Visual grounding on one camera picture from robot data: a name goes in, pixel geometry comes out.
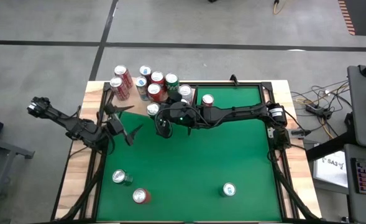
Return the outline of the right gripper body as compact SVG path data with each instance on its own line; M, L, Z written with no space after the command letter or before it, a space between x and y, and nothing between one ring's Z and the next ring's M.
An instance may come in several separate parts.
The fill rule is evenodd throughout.
M202 128L203 122L197 108L181 102L181 99L181 95L174 92L160 104L160 124L163 127L175 123L189 128Z

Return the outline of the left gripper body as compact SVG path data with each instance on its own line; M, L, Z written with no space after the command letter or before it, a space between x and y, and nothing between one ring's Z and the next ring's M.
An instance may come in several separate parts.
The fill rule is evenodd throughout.
M123 124L121 123L118 113L112 114L113 106L114 106L113 104L106 104L104 106L104 112L108 115L108 120L106 121L106 127L113 136L123 134L124 139L126 141L126 135L128 133L125 130Z

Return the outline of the red Coca-Cola can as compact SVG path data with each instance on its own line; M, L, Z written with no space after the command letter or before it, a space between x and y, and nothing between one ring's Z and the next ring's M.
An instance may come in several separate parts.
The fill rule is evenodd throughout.
M129 73L128 68L125 65L117 65L114 68L114 74L116 77L120 77L123 80L127 89L132 88L132 86L133 86L132 77Z
M109 84L118 100L125 101L130 97L129 89L121 77L112 78Z
M202 96L202 99L201 99L202 106L212 107L213 104L214 104L214 97L212 95L205 94Z

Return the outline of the green Sprite can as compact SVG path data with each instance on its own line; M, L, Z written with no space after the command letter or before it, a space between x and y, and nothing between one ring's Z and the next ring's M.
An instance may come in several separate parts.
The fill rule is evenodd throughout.
M112 181L119 185L131 185L133 183L133 178L127 171L117 169L112 175Z
M168 73L165 76L165 86L167 93L170 95L177 92L180 86L180 80L175 73Z
M155 115L159 112L159 110L160 105L158 103L151 103L146 107L147 114L151 119L155 118Z

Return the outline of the blue silver Red Bull can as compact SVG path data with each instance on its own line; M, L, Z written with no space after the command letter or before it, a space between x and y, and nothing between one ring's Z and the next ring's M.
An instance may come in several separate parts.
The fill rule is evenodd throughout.
M135 86L136 86L136 89L139 93L141 100L148 101L149 97L148 97L148 91L147 91L147 89L148 89L147 79L145 77L136 78Z
M225 197L232 197L236 194L236 186L232 182L227 182L222 186L221 192Z
M148 81L151 79L152 69L148 65L142 65L139 68L140 75L146 78Z

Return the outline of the red soda can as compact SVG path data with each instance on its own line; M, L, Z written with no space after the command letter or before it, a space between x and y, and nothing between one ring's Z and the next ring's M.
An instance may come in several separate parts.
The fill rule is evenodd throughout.
M151 194L147 189L135 189L132 194L133 201L138 204L145 204L151 201Z
M150 76L151 83L159 84L160 86L165 85L165 76L162 72L155 71Z
M147 93L152 102L165 102L167 94L165 89L157 83L152 83L147 88Z

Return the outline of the green table mat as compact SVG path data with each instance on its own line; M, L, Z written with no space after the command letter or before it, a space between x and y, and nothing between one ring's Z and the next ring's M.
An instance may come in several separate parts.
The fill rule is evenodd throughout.
M224 123L212 129L188 131L174 125L165 139L141 116L124 112L122 120L140 123L132 146L115 137L106 158L97 220L107 221L280 221L275 178L267 159L268 141L262 121ZM131 185L112 181L115 170L133 178ZM236 194L222 195L232 182ZM144 188L151 201L133 201L135 189Z

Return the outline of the black power strip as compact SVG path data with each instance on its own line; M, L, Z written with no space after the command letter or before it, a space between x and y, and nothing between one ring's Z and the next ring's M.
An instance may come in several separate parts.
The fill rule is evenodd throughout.
M319 105L308 104L305 106L305 110L319 118L326 120L330 119L332 116L332 111Z

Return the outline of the white paper sign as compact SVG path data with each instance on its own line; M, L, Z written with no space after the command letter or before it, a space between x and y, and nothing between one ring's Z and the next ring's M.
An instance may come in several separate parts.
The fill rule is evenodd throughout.
M345 152L338 151L313 162L313 177L348 188Z

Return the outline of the grey desk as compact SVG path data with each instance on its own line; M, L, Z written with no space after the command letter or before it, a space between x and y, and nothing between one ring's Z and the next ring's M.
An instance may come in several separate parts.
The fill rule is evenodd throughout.
M347 67L350 98L354 117L355 138L359 145L366 147L366 77L358 66Z
M346 144L344 150L349 188L349 217L355 223L366 224L366 195L356 191L350 161L351 158L366 159L366 147Z

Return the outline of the wooden shelf black metal frame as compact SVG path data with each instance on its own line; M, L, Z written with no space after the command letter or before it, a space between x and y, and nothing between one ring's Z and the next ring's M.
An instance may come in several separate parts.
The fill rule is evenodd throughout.
M140 96L139 96L139 93L136 89L136 86L135 86L135 80L133 80L133 86L131 89L129 89L129 93L130 93L130 97L125 100L125 101L120 101L117 99L117 97L115 96L114 94L114 97L115 97L115 100L113 100L112 98L110 98L110 102L109 103L112 103L114 106L118 106L118 107L125 107L125 106L132 106L134 105L134 108L136 107L137 110L134 111L132 113L132 115L137 115L137 116L141 116L144 120L150 122L151 124L153 124L154 126L154 130L156 131L155 129L155 125L154 125L154 120L151 119L148 114L147 114L147 111L146 111L146 107L147 105L151 104L151 103L157 103L157 102L152 102L150 99L148 101L143 101L141 100ZM126 127L127 124L131 124L132 121L128 121L128 120L125 120L123 121L122 120L122 113L118 113L118 116L119 116L119 119L121 120L124 128Z

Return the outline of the black metal rig frame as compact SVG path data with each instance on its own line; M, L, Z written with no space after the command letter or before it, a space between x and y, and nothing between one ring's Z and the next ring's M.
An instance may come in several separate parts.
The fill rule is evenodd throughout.
M101 106L101 100L103 98L103 89L106 86L106 82L109 81L88 81L85 90L85 96L83 98L83 105L80 113L81 118L92 119L96 121L96 112ZM224 86L234 86L232 80L187 80L181 81L181 84L221 84ZM266 100L271 100L272 96L278 103L282 104L285 109L296 119L296 113L293 106L293 101L290 95L290 88L287 80L240 80L237 81L239 86L246 84L260 84L262 93ZM128 112L134 112L137 108L127 110ZM288 116L288 128L296 129L298 125L294 120ZM83 147L81 141L74 141L71 145L70 154L76 152ZM101 161L101 155L96 152L89 152L88 149L75 154L69 158L66 162L65 171L62 177L62 183L60 184L60 190L57 195L51 221L59 219L66 215L66 213L72 208L72 205L78 200L85 187L88 186L89 181L94 176L94 172L99 170L99 162ZM309 208L309 210L318 217L321 217L321 211L317 200L316 192L314 189L313 180L311 177L306 152L304 149L293 146L285 151L280 158L280 168L287 174L290 173L290 182L297 194L300 196L303 203ZM283 202L285 203L285 211L288 218L304 218L304 216L293 206L293 201L289 198L286 190L282 186L278 186L283 193ZM101 181L95 185L94 189L89 193L88 199L83 202L82 208L79 210L79 214L74 218L89 219L94 218L96 215L95 203L99 198L99 191L101 190Z

